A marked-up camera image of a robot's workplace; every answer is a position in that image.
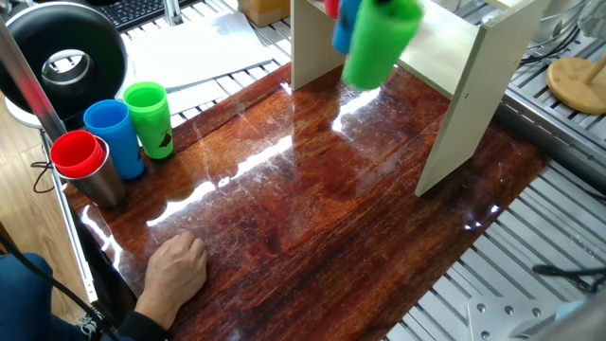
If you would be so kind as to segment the person's bare hand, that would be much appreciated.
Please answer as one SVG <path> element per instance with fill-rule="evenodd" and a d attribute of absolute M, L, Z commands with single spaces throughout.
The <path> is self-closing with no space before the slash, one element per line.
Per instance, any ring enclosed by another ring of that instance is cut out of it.
<path fill-rule="evenodd" d="M 168 330 L 207 279 L 205 243 L 186 231 L 164 242 L 148 263 L 135 311 Z"/>

